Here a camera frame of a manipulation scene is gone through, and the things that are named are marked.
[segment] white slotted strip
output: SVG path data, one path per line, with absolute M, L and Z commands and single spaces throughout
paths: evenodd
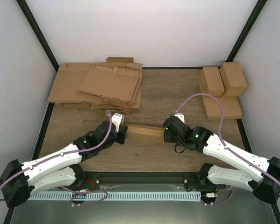
M 68 191 L 44 191 L 32 195 L 30 201 L 68 201 L 73 194 Z M 96 201 L 105 193 L 80 195 L 75 197 L 79 201 Z M 200 192 L 108 192 L 105 201 L 184 201 L 199 202 Z

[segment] robotic arm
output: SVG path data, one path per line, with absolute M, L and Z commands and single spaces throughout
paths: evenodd
M 7 206 L 9 208 L 18 206 L 28 200 L 31 195 L 51 188 L 68 186 L 70 189 L 76 189 L 81 186 L 85 181 L 85 173 L 78 163 L 98 155 L 101 150 L 110 147 L 114 142 L 124 144 L 127 126 L 121 125 L 123 120 L 123 115 L 114 114 L 108 138 L 100 147 L 92 151 L 86 149 L 95 147 L 103 141 L 109 128 L 109 121 L 104 121 L 95 131 L 88 132 L 55 153 L 22 164 L 18 160 L 8 163 L 0 177 L 0 186 L 12 175 L 21 170 L 26 169 L 26 171 L 2 188 Z M 49 162 L 35 166 L 41 161 Z
M 226 147 L 229 147 L 241 157 L 266 171 L 279 182 L 280 159 L 273 157 L 268 160 L 267 158 L 248 153 L 228 142 L 225 142 L 225 147 L 220 138 L 212 131 L 201 126 L 191 129 L 185 124 L 184 115 L 181 113 L 170 116 L 163 126 L 165 128 L 165 142 L 173 142 L 190 151 L 198 151 L 199 153 L 216 157 L 238 169 L 225 169 L 205 163 L 198 174 L 201 184 L 213 183 L 235 186 L 251 191 L 261 201 L 270 204 L 277 203 L 280 195 L 280 186 L 235 156 Z

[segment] wood surface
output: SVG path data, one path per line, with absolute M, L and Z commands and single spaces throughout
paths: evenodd
M 181 103 L 199 93 L 200 70 L 143 70 L 142 96 L 139 110 L 132 110 L 126 124 L 162 127 Z M 218 132 L 219 121 L 206 119 L 202 97 L 191 99 L 181 111 L 190 127 L 204 126 Z M 58 151 L 89 130 L 107 120 L 98 111 L 88 108 L 54 107 L 40 156 Z M 224 120 L 223 138 L 244 148 L 236 120 Z M 196 172 L 204 163 L 230 168 L 213 157 L 198 152 L 174 152 L 174 144 L 156 145 L 126 140 L 124 145 L 114 143 L 98 156 L 81 163 L 85 171 L 151 171 Z

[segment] gray floor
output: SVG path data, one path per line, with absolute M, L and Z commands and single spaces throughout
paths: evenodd
M 221 191 L 222 200 L 229 192 Z M 72 208 L 68 202 L 28 201 L 17 207 L 12 224 L 275 224 L 271 206 L 236 189 L 217 207 L 194 202 L 102 202 Z

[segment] stack of cardboard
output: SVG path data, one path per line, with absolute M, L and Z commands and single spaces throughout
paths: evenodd
M 142 64 L 132 57 L 59 67 L 48 101 L 57 106 L 111 110 L 126 117 L 140 108 Z
M 247 82 L 239 63 L 224 63 L 220 71 L 217 67 L 205 67 L 198 81 L 202 93 L 208 93 L 219 100 L 223 106 L 224 119 L 242 117 L 237 97 L 246 90 Z M 207 119 L 221 118 L 220 107 L 214 99 L 203 96 L 203 107 Z

